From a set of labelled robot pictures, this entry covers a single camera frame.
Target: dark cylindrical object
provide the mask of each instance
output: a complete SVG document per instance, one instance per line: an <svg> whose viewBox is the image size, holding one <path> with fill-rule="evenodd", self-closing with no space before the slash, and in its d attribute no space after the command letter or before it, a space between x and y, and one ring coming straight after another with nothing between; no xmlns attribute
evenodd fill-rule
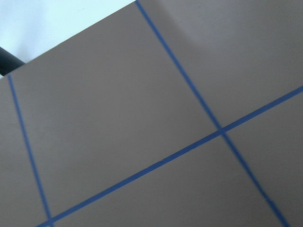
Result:
<svg viewBox="0 0 303 227"><path fill-rule="evenodd" d="M25 63L0 47L0 74L5 76Z"/></svg>

